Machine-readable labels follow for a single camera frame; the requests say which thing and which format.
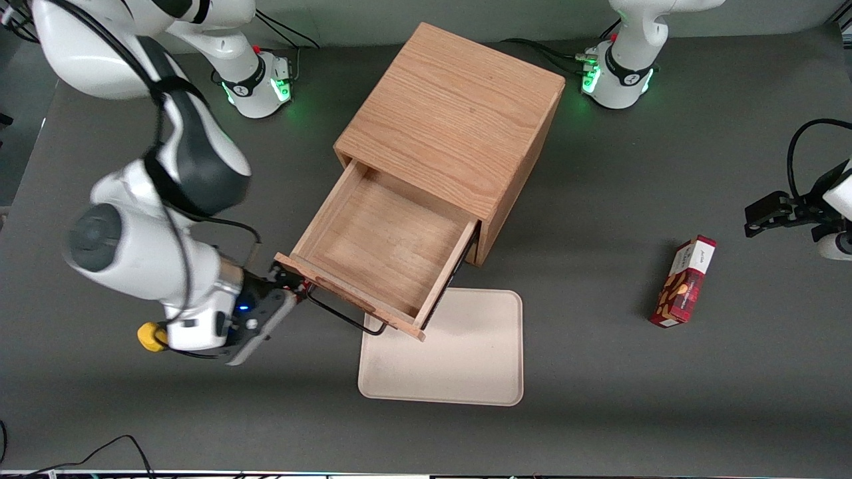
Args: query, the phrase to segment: green indicator light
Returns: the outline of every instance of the green indicator light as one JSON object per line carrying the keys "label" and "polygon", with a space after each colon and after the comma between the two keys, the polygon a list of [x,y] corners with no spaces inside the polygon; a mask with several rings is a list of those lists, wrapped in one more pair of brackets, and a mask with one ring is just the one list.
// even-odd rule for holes
{"label": "green indicator light", "polygon": [[651,77],[652,76],[653,76],[653,68],[651,68],[651,71],[648,72],[648,77],[645,78],[645,86],[642,87],[642,93],[645,93],[646,91],[648,91],[648,84],[651,83]]}
{"label": "green indicator light", "polygon": [[287,81],[270,78],[269,84],[272,85],[272,89],[275,90],[275,94],[282,103],[290,99],[290,85]]}
{"label": "green indicator light", "polygon": [[222,82],[222,89],[225,90],[225,95],[227,95],[227,102],[233,105],[233,98],[231,98],[231,92],[228,91],[227,86],[225,86],[225,82]]}
{"label": "green indicator light", "polygon": [[591,79],[587,79],[583,82],[583,91],[591,94],[591,92],[595,91],[598,78],[601,77],[601,68],[599,66],[595,66],[595,69],[587,73],[586,76]]}

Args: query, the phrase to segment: gray tabletop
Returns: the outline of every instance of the gray tabletop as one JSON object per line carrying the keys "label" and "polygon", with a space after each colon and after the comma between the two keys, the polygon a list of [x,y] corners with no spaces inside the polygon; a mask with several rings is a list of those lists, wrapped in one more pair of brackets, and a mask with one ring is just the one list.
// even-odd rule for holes
{"label": "gray tabletop", "polygon": [[[397,50],[304,51],[295,101],[263,120],[225,102],[201,57],[179,58],[250,159],[249,197],[224,216],[262,233],[257,269],[331,190],[331,144]],[[523,297],[526,395],[512,408],[362,397],[359,333],[308,305],[237,368],[143,350],[135,329],[159,305],[84,279],[60,252],[92,184],[146,146],[153,108],[61,84],[0,236],[5,466],[79,460],[130,433],[159,469],[852,475],[852,269],[820,259],[807,228],[742,232],[744,206],[786,189],[793,131],[850,116],[838,32],[674,39],[659,64],[628,111],[568,79],[491,256],[454,282]],[[803,189],[850,152],[849,132],[809,132]],[[196,231],[235,256],[250,243]],[[652,326],[674,247],[696,234],[719,246],[693,320]],[[130,447],[91,465],[140,467]]]}

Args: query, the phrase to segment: yellow knob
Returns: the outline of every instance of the yellow knob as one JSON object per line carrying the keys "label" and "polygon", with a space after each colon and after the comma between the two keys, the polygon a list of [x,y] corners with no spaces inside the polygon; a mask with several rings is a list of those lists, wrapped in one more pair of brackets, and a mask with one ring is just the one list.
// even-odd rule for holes
{"label": "yellow knob", "polygon": [[166,334],[165,329],[152,322],[139,326],[139,329],[136,330],[136,337],[139,338],[139,343],[143,348],[153,353],[165,351],[164,345],[169,342],[169,335]]}

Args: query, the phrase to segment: wooden drawer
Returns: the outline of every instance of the wooden drawer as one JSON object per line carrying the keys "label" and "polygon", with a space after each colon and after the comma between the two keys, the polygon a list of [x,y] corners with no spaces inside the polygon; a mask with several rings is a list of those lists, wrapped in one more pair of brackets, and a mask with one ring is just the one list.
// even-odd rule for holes
{"label": "wooden drawer", "polygon": [[481,221],[481,266],[542,152],[565,78],[421,24],[337,138],[335,153]]}
{"label": "wooden drawer", "polygon": [[275,259],[422,341],[478,225],[461,208],[352,160],[291,255]]}

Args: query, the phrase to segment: cardboard box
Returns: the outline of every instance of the cardboard box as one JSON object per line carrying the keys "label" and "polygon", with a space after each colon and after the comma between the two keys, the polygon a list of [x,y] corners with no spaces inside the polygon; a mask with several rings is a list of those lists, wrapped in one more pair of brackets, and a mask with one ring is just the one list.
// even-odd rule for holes
{"label": "cardboard box", "polygon": [[652,323],[668,328],[689,321],[715,250],[716,241],[700,235],[677,248]]}

